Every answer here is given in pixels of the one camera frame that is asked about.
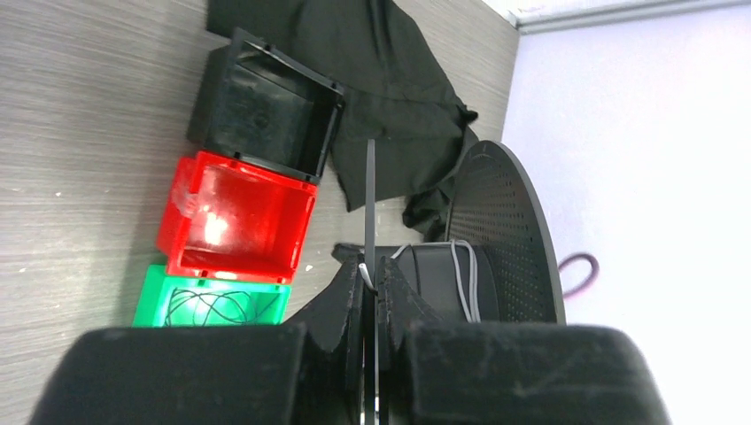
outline plastic bin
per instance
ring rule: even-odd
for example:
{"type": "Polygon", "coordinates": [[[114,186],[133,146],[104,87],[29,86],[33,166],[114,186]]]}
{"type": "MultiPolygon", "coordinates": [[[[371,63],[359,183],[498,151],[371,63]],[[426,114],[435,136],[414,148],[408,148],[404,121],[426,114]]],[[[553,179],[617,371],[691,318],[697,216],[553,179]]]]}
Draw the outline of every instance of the plastic bin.
{"type": "Polygon", "coordinates": [[[276,325],[290,293],[290,286],[169,276],[152,265],[133,326],[276,325]]]}
{"type": "Polygon", "coordinates": [[[188,128],[204,149],[318,184],[344,89],[236,29],[209,54],[188,128]]]}
{"type": "Polygon", "coordinates": [[[291,283],[317,189],[205,151],[182,158],[157,236],[166,272],[291,283]]]}

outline gray cable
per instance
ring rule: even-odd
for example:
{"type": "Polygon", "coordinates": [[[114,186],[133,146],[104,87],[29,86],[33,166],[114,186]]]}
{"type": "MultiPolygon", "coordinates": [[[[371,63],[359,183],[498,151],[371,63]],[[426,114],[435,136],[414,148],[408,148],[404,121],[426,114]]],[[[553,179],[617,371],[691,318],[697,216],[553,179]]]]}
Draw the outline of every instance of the gray cable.
{"type": "Polygon", "coordinates": [[[373,286],[373,280],[370,279],[370,273],[368,273],[368,266],[366,266],[365,263],[359,263],[357,265],[357,268],[360,270],[362,281],[365,282],[365,286],[367,286],[369,290],[372,290],[377,294],[378,291],[376,290],[376,287],[373,286]]]}
{"type": "MultiPolygon", "coordinates": [[[[455,272],[456,289],[459,291],[459,300],[461,301],[461,308],[464,311],[464,317],[467,319],[468,322],[479,323],[480,322],[480,303],[477,299],[477,256],[475,255],[475,250],[474,248],[472,248],[472,245],[469,244],[467,241],[456,241],[456,240],[452,240],[451,242],[422,243],[422,245],[438,245],[438,246],[449,245],[451,247],[451,257],[453,260],[453,270],[455,272]],[[468,282],[469,305],[467,305],[467,298],[464,297],[464,286],[461,281],[461,266],[459,264],[459,257],[456,254],[456,245],[467,248],[467,251],[469,252],[469,282],[468,282]]],[[[394,252],[393,255],[391,255],[391,258],[398,259],[399,256],[407,248],[410,248],[410,247],[412,247],[411,244],[400,246],[399,249],[396,250],[396,252],[394,252]]]]}

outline red storage bin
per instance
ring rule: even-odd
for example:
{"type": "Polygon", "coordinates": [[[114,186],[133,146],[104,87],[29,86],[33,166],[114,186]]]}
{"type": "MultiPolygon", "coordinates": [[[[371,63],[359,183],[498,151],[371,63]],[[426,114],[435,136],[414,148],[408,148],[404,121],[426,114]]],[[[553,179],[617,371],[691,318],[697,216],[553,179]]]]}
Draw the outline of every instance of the red storage bin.
{"type": "Polygon", "coordinates": [[[316,191],[206,151],[182,158],[157,238],[167,274],[291,283],[316,191]]]}

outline white wall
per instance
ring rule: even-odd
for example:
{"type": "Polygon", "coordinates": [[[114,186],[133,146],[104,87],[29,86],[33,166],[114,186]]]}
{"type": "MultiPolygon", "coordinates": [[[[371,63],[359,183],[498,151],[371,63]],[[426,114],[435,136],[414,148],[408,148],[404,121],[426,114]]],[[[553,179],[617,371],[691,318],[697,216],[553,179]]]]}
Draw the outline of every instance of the white wall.
{"type": "Polygon", "coordinates": [[[583,12],[592,8],[624,4],[654,3],[655,0],[483,0],[502,16],[507,12],[517,18],[547,17],[559,13],[583,12]]]}
{"type": "Polygon", "coordinates": [[[569,322],[629,334],[675,423],[751,421],[751,6],[523,36],[502,141],[600,260],[569,322]]]}

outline gray wooden surface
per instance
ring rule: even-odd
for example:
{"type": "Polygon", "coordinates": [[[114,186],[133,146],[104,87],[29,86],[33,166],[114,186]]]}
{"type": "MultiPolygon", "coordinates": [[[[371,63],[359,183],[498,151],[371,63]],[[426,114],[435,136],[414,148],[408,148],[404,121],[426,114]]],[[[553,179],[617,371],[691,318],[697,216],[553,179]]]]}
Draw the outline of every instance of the gray wooden surface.
{"type": "MultiPolygon", "coordinates": [[[[498,139],[518,35],[480,0],[398,0],[457,92],[498,139]]],[[[66,347],[128,325],[206,53],[204,0],[0,0],[0,423],[21,423],[66,347]]],[[[380,203],[378,243],[417,240],[400,199],[380,203]]],[[[330,168],[288,314],[362,240],[330,168]]]]}

